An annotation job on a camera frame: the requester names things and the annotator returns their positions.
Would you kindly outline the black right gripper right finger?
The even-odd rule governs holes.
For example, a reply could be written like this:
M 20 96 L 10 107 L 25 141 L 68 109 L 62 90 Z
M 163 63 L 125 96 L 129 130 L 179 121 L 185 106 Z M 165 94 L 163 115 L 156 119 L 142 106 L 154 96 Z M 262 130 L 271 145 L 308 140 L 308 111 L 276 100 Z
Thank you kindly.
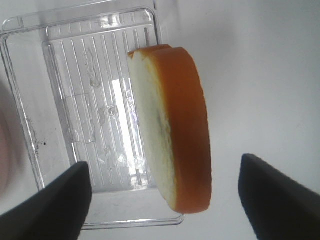
M 238 193 L 259 240 L 318 240 L 320 196 L 259 157 L 241 158 Z

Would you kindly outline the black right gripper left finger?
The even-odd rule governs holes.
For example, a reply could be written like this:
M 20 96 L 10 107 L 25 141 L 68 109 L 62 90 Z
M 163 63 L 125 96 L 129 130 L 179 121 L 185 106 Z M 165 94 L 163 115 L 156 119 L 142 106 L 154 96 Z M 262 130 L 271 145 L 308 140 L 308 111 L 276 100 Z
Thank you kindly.
M 92 200 L 89 167 L 78 162 L 0 217 L 2 240 L 76 240 Z

